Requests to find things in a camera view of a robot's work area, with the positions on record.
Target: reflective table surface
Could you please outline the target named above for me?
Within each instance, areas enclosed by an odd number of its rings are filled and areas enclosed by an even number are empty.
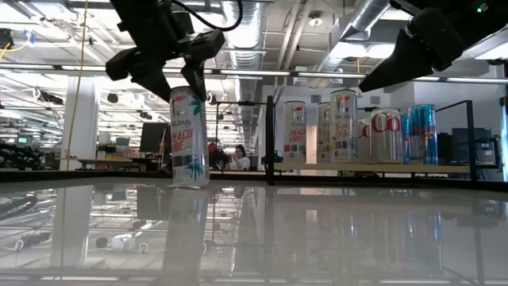
[[[508,285],[507,200],[256,181],[0,184],[0,285]]]

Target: long hair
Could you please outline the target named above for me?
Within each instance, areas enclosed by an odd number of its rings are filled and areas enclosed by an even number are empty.
[[[245,147],[242,144],[237,145],[237,147],[235,147],[235,149],[239,149],[244,157],[247,156],[247,153],[245,152]]]

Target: woman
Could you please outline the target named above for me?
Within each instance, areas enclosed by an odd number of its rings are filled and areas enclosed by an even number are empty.
[[[229,169],[248,171],[251,167],[251,161],[247,158],[243,145],[235,147],[235,153],[229,154]]]

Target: red bull can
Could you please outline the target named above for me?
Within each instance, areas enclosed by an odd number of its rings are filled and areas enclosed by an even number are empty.
[[[306,117],[304,102],[284,104],[284,163],[306,162]]]
[[[407,114],[401,114],[402,120],[402,156],[404,164],[410,164],[410,117]]]
[[[356,125],[358,133],[358,163],[371,163],[371,118],[360,118]]]
[[[372,112],[371,150],[374,163],[402,163],[402,121],[397,109],[382,108]]]
[[[437,164],[436,109],[432,104],[410,107],[411,164]]]
[[[330,162],[330,102],[317,105],[317,162]]]
[[[330,162],[356,162],[356,92],[334,91],[330,95]]]
[[[171,155],[176,187],[204,186],[210,180],[206,147],[206,114],[190,87],[171,90]]]

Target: blue can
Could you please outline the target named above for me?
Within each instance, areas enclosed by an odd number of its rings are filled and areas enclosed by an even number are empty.
[[[402,158],[404,164],[410,164],[410,117],[401,114],[402,120]]]
[[[410,163],[437,164],[436,109],[432,104],[410,107]]]

